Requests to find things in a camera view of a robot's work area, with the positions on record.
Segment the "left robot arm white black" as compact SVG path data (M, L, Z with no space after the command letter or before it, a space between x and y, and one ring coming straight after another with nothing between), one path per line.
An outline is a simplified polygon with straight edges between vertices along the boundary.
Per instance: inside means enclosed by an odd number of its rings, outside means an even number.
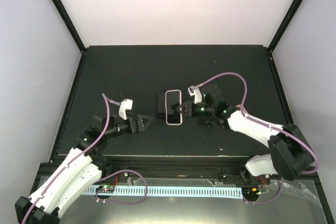
M97 111L78 145L71 148L53 174L29 197L21 196L15 203L18 223L59 223L64 213L91 185L106 182L113 174L111 163L101 153L112 137L138 134L154 121L154 117Z

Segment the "black phone with dual camera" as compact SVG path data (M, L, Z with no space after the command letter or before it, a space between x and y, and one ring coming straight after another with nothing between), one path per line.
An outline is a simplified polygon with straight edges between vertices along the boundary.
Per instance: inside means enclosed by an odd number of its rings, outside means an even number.
M160 91L156 94L156 113L159 119L166 117L165 94L165 91Z

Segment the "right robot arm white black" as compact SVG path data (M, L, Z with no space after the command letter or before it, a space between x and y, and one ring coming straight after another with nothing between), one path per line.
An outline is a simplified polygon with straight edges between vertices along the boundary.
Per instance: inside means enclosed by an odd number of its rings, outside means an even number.
M269 154L255 155L238 171L239 179L252 183L261 175L279 175L293 181L315 162L314 152L294 124L280 125L248 114L242 107L225 102L220 89L210 85L203 90L188 89L193 100L181 103L175 111L188 117L201 117L228 130L246 135L269 149Z

